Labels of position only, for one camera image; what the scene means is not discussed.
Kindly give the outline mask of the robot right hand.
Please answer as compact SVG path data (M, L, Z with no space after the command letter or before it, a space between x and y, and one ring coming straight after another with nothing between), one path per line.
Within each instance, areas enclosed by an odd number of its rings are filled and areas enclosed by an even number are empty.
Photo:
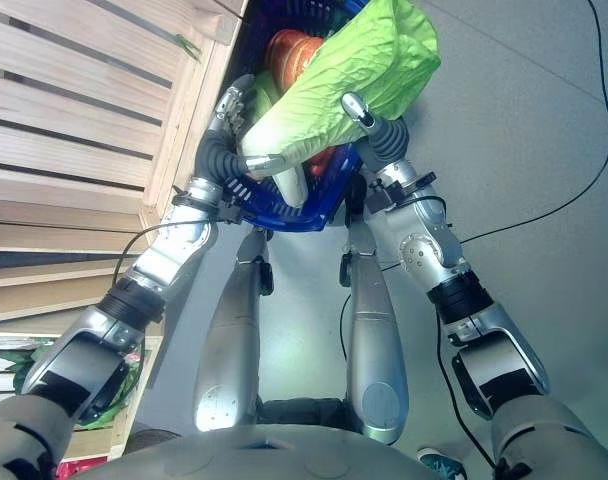
M385 187L394 182L409 185L417 174L406 158L409 132L404 120L388 120L372 113L355 92L344 93L341 106L363 134L356 147L365 168Z

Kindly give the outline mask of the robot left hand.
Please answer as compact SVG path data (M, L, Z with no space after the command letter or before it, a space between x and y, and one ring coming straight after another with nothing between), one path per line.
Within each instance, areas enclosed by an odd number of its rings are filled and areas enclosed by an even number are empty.
M195 177L223 186L230 178L243 175L263 178L289 168L280 154L240 155L236 135L245 123L244 114L254 100L253 74L235 79L215 103L210 122L195 154Z

